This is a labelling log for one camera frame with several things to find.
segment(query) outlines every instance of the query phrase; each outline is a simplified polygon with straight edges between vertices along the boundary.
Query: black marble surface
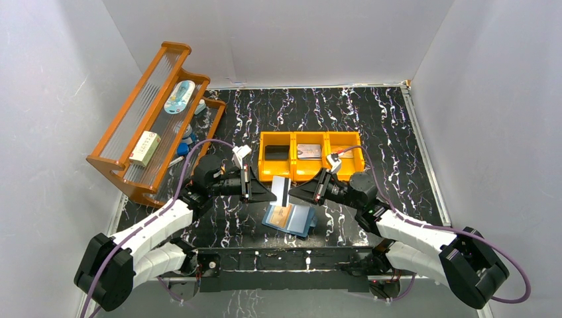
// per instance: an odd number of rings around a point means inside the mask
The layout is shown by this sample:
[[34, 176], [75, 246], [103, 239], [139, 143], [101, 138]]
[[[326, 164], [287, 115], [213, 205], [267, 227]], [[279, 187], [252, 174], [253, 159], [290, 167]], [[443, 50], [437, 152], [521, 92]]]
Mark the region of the black marble surface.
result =
[[[374, 164], [383, 191], [401, 211], [441, 225], [429, 178], [399, 87], [340, 87], [307, 89], [244, 89], [209, 91], [227, 109], [216, 138], [234, 145], [249, 145], [251, 165], [257, 174], [262, 131], [359, 131]], [[214, 111], [196, 117], [192, 126], [204, 138]], [[209, 153], [226, 160], [232, 157], [224, 146]], [[181, 164], [169, 171], [162, 183], [161, 199], [172, 197]], [[321, 247], [373, 246], [379, 238], [366, 234], [355, 222], [355, 210], [334, 203], [316, 207], [318, 226], [306, 240], [262, 225], [267, 203], [245, 205], [237, 199], [218, 197], [215, 208], [182, 236], [198, 247]], [[118, 231], [145, 218], [156, 209], [127, 202]]]

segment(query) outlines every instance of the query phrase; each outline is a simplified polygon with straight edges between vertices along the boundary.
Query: cable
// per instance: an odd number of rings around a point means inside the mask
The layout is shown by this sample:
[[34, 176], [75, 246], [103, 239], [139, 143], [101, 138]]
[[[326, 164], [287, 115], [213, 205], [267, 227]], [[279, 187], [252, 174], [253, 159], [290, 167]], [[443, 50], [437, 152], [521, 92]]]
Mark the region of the cable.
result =
[[[228, 142], [222, 141], [222, 140], [218, 140], [218, 139], [205, 139], [202, 141], [199, 141], [192, 149], [191, 151], [188, 153], [188, 155], [186, 156], [186, 159], [184, 161], [184, 167], [182, 168], [182, 173], [180, 174], [180, 181], [178, 182], [178, 187], [176, 188], [176, 192], [174, 194], [174, 198], [171, 202], [171, 204], [169, 204], [167, 207], [165, 207], [159, 214], [158, 216], [163, 215], [165, 212], [167, 212], [167, 210], [169, 210], [174, 203], [176, 202], [176, 200], [178, 199], [178, 197], [180, 196], [180, 191], [182, 190], [182, 183], [184, 181], [185, 175], [186, 175], [186, 170], [189, 166], [189, 162], [193, 156], [193, 154], [195, 153], [195, 149], [199, 148], [201, 145], [205, 144], [206, 142], [218, 142], [219, 144], [224, 144], [225, 146], [229, 146], [230, 148], [234, 148], [234, 146], [232, 144], [229, 144]], [[93, 291], [97, 285], [97, 283], [99, 282], [99, 279], [101, 277], [101, 274], [103, 273], [104, 269], [107, 267], [109, 261], [112, 259], [112, 257], [117, 253], [117, 251], [119, 251], [119, 249], [127, 242], [129, 241], [133, 236], [135, 236], [137, 233], [139, 233], [144, 227], [139, 227], [136, 230], [134, 230], [131, 234], [129, 234], [127, 237], [125, 237], [116, 247], [113, 248], [113, 250], [111, 250], [111, 252], [107, 255], [107, 257], [105, 258], [105, 260], [103, 260], [103, 262], [101, 263], [101, 266], [99, 267], [99, 269], [97, 270], [97, 272], [95, 273], [95, 276], [93, 277], [93, 280], [89, 286], [88, 289], [88, 293], [87, 293], [87, 297], [86, 300], [84, 301], [84, 306], [82, 307], [82, 312], [80, 313], [80, 318], [85, 318], [86, 316], [86, 311], [89, 305], [89, 302], [91, 301], [91, 298], [93, 296]], [[96, 314], [97, 312], [94, 311], [94, 313], [92, 313], [92, 315], [90, 315], [90, 318], [93, 318], [93, 316]]]
[[[351, 146], [349, 148], [340, 150], [338, 152], [336, 152], [337, 154], [340, 154], [342, 152], [346, 152], [346, 151], [350, 151], [351, 149], [354, 148], [361, 148], [361, 150], [363, 150], [363, 152], [365, 153], [365, 156], [367, 157], [369, 166], [372, 170], [372, 178], [374, 179], [374, 183], [377, 187], [377, 189], [382, 189], [380, 187], [380, 185], [378, 184], [378, 180], [376, 179], [376, 176], [374, 174], [374, 166], [372, 165], [372, 161], [370, 159], [370, 156], [367, 152], [367, 150], [363, 147], [363, 146], [359, 146], [359, 145], [355, 145], [355, 146]], [[517, 299], [504, 299], [504, 298], [499, 298], [499, 297], [495, 297], [492, 296], [491, 299], [495, 300], [495, 301], [499, 301], [500, 303], [522, 303], [523, 301], [529, 299], [529, 296], [531, 296], [531, 282], [529, 281], [529, 276], [527, 276], [527, 274], [525, 273], [525, 271], [523, 270], [523, 268], [519, 265], [519, 263], [517, 263], [511, 256], [509, 256], [507, 254], [507, 252], [505, 252], [504, 250], [502, 250], [499, 246], [496, 246], [495, 244], [488, 242], [486, 239], [479, 237], [478, 235], [474, 235], [472, 233], [468, 233], [462, 230], [458, 230], [458, 229], [454, 229], [452, 227], [439, 227], [437, 225], [423, 225], [421, 223], [417, 223], [414, 222], [412, 220], [409, 219], [405, 219], [399, 212], [398, 210], [396, 210], [396, 208], [394, 207], [394, 205], [392, 204], [392, 201], [387, 198], [381, 191], [380, 191], [380, 196], [385, 199], [388, 204], [390, 205], [390, 208], [392, 209], [392, 212], [394, 213], [395, 216], [397, 216], [397, 218], [399, 218], [401, 221], [404, 221], [407, 224], [410, 225], [414, 225], [417, 227], [424, 227], [425, 229], [432, 229], [432, 230], [438, 230], [438, 231], [446, 231], [446, 232], [452, 232], [455, 233], [457, 235], [464, 235], [466, 237], [469, 237], [473, 240], [477, 240], [479, 242], [482, 242], [486, 245], [488, 245], [489, 247], [491, 247], [492, 249], [494, 249], [495, 251], [497, 251], [498, 253], [500, 253], [501, 255], [503, 255], [503, 257], [505, 257], [508, 261], [510, 261], [511, 264], [513, 264], [513, 266], [515, 267], [515, 269], [517, 269], [517, 271], [519, 271], [519, 274], [521, 274], [521, 277], [523, 278], [523, 281], [525, 283], [525, 294], [522, 297], [519, 297]], [[412, 276], [412, 282], [410, 283], [410, 285], [412, 285], [414, 283], [414, 277]], [[410, 290], [411, 286], [408, 286], [408, 289], [406, 290], [406, 292], [408, 292]]]

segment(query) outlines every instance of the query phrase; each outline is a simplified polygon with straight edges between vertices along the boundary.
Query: white wall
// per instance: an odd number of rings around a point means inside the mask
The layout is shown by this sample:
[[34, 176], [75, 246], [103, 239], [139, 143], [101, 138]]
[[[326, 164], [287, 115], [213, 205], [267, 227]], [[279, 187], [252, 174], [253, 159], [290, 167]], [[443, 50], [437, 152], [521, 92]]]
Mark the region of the white wall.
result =
[[119, 191], [85, 157], [140, 71], [101, 1], [0, 1], [0, 317], [73, 317]]
[[139, 68], [164, 40], [211, 87], [412, 79], [453, 0], [104, 0]]
[[[416, 114], [456, 227], [528, 271], [531, 299], [495, 317], [559, 317], [562, 3], [457, 0], [413, 83]], [[519, 297], [511, 278], [498, 292]]]

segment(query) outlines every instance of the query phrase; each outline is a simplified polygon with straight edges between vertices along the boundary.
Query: white box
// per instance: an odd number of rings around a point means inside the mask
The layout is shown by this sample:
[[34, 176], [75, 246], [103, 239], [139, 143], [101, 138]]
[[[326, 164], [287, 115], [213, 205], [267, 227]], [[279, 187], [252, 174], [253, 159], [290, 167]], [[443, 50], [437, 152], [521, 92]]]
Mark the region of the white box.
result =
[[144, 131], [140, 136], [139, 142], [133, 149], [133, 152], [129, 156], [129, 160], [133, 164], [138, 164], [146, 167], [156, 150], [156, 147], [160, 143], [160, 136], [155, 132]]

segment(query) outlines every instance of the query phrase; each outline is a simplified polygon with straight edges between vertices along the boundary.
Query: purple cable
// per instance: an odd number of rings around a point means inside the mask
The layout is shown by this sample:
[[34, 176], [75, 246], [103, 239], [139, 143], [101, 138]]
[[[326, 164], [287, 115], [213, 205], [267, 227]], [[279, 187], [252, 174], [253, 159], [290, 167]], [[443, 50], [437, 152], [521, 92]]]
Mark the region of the purple cable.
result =
[[[199, 141], [189, 152], [188, 156], [186, 157], [185, 161], [184, 161], [184, 167], [182, 168], [182, 174], [180, 174], [180, 181], [178, 182], [178, 188], [176, 189], [176, 192], [174, 194], [174, 198], [172, 200], [172, 202], [164, 208], [164, 210], [162, 210], [158, 216], [163, 215], [165, 212], [167, 212], [167, 210], [169, 210], [174, 203], [176, 202], [176, 200], [178, 199], [178, 197], [180, 196], [180, 191], [182, 190], [182, 183], [184, 181], [185, 175], [186, 175], [186, 170], [189, 166], [189, 162], [191, 160], [191, 157], [193, 156], [193, 153], [195, 152], [195, 149], [199, 148], [201, 145], [205, 144], [206, 142], [218, 142], [220, 144], [224, 144], [225, 146], [229, 146], [230, 148], [234, 148], [233, 145], [229, 144], [228, 142], [222, 141], [222, 140], [218, 140], [218, 139], [205, 139], [202, 141]], [[93, 290], [95, 289], [97, 283], [99, 282], [99, 279], [101, 277], [101, 273], [103, 273], [103, 270], [107, 267], [107, 264], [109, 263], [109, 261], [112, 259], [112, 257], [117, 253], [117, 251], [127, 242], [129, 241], [133, 236], [135, 236], [137, 233], [139, 233], [144, 227], [139, 227], [136, 230], [134, 230], [131, 234], [127, 235], [127, 237], [125, 237], [116, 247], [113, 248], [113, 250], [111, 250], [111, 252], [107, 255], [107, 257], [105, 258], [105, 260], [103, 260], [103, 262], [101, 263], [101, 266], [99, 267], [99, 269], [97, 270], [97, 273], [95, 273], [95, 276], [93, 277], [93, 280], [91, 281], [87, 296], [86, 296], [86, 300], [84, 301], [84, 306], [82, 307], [82, 312], [80, 313], [80, 318], [85, 318], [86, 316], [86, 311], [88, 308], [88, 305], [91, 301], [92, 295], [93, 295]], [[94, 311], [91, 315], [90, 318], [93, 318], [93, 316], [95, 316], [95, 314], [97, 313], [97, 311]]]
[[[365, 156], [367, 157], [369, 166], [372, 170], [372, 178], [374, 179], [374, 183], [376, 185], [376, 188], [379, 189], [379, 191], [380, 191], [382, 188], [379, 186], [378, 181], [376, 179], [376, 176], [374, 174], [374, 166], [372, 165], [372, 161], [370, 159], [370, 156], [369, 156], [367, 150], [363, 146], [359, 146], [359, 145], [351, 146], [347, 149], [339, 151], [339, 153], [346, 152], [346, 151], [349, 151], [349, 150], [354, 149], [354, 148], [361, 148], [363, 150], [363, 152], [365, 153]], [[394, 215], [397, 216], [397, 218], [399, 218], [401, 221], [404, 221], [404, 222], [406, 222], [407, 224], [410, 224], [410, 225], [422, 227], [423, 224], [421, 224], [421, 223], [417, 223], [417, 222], [414, 222], [412, 220], [405, 219], [396, 210], [396, 208], [392, 204], [392, 201], [390, 199], [388, 199], [382, 192], [380, 192], [380, 196], [388, 202], [388, 204], [390, 205], [390, 208], [392, 209], [392, 212], [394, 213]], [[497, 251], [498, 253], [503, 255], [503, 257], [505, 257], [507, 260], [509, 260], [511, 262], [511, 264], [513, 264], [513, 266], [515, 267], [515, 269], [517, 269], [517, 271], [519, 271], [519, 274], [521, 274], [521, 277], [523, 278], [523, 281], [525, 282], [525, 294], [522, 297], [519, 297], [517, 299], [504, 299], [504, 298], [492, 296], [493, 300], [499, 301], [500, 303], [522, 303], [523, 301], [529, 299], [529, 296], [531, 296], [531, 282], [529, 281], [529, 276], [527, 276], [527, 274], [525, 273], [523, 268], [519, 265], [519, 263], [517, 263], [511, 256], [509, 256], [507, 254], [507, 252], [502, 250], [499, 246], [496, 246], [495, 244], [492, 244], [491, 242], [488, 242], [487, 240], [479, 237], [478, 235], [474, 235], [472, 233], [468, 233], [468, 232], [458, 230], [458, 229], [453, 229], [451, 227], [439, 227], [437, 225], [423, 225], [423, 227], [426, 228], [426, 229], [452, 232], [452, 233], [455, 233], [457, 235], [464, 235], [466, 237], [470, 237], [471, 239], [477, 240], [479, 242], [482, 242], [482, 243], [488, 245], [489, 247], [491, 247], [492, 249], [494, 249], [495, 251]], [[402, 297], [404, 297], [410, 291], [410, 289], [412, 287], [412, 284], [414, 283], [414, 277], [415, 276], [412, 276], [412, 281], [410, 282], [410, 286], [408, 286], [408, 288], [406, 289], [406, 292], [404, 294], [402, 294]]]

